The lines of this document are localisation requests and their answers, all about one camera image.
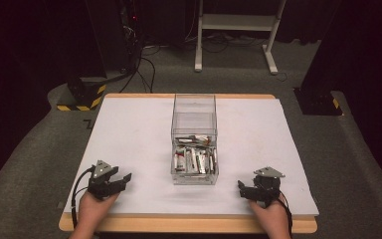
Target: yellow and black hazard tape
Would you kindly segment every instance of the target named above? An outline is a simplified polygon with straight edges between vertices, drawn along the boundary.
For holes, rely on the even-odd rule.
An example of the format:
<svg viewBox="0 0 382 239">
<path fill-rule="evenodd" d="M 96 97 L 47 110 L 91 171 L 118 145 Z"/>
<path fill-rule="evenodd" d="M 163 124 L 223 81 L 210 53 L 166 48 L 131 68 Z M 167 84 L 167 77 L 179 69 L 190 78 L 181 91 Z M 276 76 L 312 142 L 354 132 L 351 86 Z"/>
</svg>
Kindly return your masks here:
<svg viewBox="0 0 382 239">
<path fill-rule="evenodd" d="M 62 112 L 70 112 L 70 111 L 93 111 L 97 108 L 98 104 L 101 101 L 101 97 L 103 95 L 103 91 L 106 88 L 106 85 L 100 86 L 95 95 L 88 96 L 86 103 L 75 103 L 75 104 L 57 104 L 58 110 Z"/>
</svg>

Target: white metal stand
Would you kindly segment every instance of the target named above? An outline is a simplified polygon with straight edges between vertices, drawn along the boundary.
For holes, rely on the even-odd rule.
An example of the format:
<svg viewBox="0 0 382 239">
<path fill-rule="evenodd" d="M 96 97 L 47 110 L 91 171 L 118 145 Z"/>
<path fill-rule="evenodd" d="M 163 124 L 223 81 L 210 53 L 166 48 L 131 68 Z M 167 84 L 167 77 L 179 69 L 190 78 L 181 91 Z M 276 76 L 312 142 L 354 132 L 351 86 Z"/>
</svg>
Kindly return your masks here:
<svg viewBox="0 0 382 239">
<path fill-rule="evenodd" d="M 270 72 L 275 75 L 278 73 L 275 60 L 272 56 L 272 45 L 281 22 L 282 12 L 284 11 L 287 0 L 280 0 L 278 13 L 275 16 L 251 16 L 251 15 L 225 15 L 225 14 L 204 14 L 203 0 L 200 0 L 197 49 L 195 55 L 195 71 L 203 70 L 202 52 L 202 33 L 203 29 L 216 30 L 243 30 L 271 32 L 267 45 L 263 45 L 263 53 L 269 65 Z"/>
</svg>

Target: human arm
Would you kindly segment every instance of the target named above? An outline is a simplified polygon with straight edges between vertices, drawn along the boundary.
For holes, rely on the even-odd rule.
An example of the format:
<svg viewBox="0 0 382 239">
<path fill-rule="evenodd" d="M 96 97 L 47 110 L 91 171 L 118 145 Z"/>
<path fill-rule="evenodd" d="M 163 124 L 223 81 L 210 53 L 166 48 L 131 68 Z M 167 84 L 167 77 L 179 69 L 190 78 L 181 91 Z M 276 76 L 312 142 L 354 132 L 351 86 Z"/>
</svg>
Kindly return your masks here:
<svg viewBox="0 0 382 239">
<path fill-rule="evenodd" d="M 117 199 L 119 193 L 105 200 L 96 199 L 91 193 L 85 192 L 80 200 L 79 222 L 70 239 L 93 238 L 98 225 L 104 220 L 111 205 Z"/>
<path fill-rule="evenodd" d="M 262 208 L 254 200 L 249 200 L 250 207 L 271 239 L 290 239 L 287 212 L 278 201 L 273 201 L 268 208 Z"/>
</svg>

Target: clear plastic box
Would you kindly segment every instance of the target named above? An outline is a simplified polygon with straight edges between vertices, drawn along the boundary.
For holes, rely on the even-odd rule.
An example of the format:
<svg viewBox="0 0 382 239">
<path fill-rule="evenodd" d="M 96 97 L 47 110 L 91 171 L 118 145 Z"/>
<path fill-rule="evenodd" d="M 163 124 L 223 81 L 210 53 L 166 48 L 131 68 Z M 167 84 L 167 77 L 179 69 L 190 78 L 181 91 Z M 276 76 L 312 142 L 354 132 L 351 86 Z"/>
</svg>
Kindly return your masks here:
<svg viewBox="0 0 382 239">
<path fill-rule="evenodd" d="M 216 97 L 175 95 L 171 136 L 173 183 L 216 184 L 219 175 Z"/>
</svg>

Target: white tabletop sheet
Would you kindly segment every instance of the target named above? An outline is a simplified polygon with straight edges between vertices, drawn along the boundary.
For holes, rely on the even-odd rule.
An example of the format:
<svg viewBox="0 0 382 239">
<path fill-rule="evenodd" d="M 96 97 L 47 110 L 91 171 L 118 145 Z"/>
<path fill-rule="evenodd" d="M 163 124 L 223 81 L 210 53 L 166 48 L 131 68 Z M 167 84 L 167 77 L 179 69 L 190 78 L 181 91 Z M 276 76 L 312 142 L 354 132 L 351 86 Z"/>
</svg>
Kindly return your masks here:
<svg viewBox="0 0 382 239">
<path fill-rule="evenodd" d="M 171 98 L 103 100 L 76 180 L 98 160 L 119 166 L 110 181 L 132 173 L 110 213 L 251 214 L 237 181 L 254 186 L 254 171 L 271 166 L 286 175 L 281 190 L 292 214 L 318 215 L 279 100 L 216 100 L 220 168 L 216 185 L 173 184 L 173 103 Z M 79 189 L 88 185 L 89 178 L 87 174 Z M 71 196 L 65 212 L 71 212 Z"/>
</svg>

